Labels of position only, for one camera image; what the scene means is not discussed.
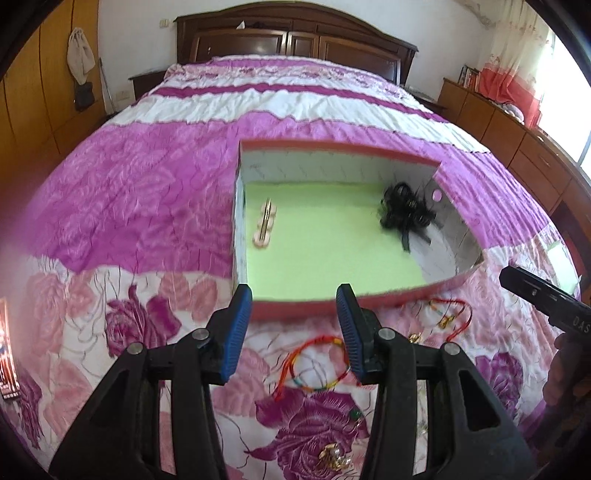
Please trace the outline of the right hand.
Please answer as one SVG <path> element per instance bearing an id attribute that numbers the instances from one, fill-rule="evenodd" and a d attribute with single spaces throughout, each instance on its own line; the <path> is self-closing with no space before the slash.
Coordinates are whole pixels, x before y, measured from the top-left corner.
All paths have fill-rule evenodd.
<path id="1" fill-rule="evenodd" d="M 563 414 L 590 396 L 590 351 L 573 335 L 561 333 L 543 387 L 543 416 Z"/>

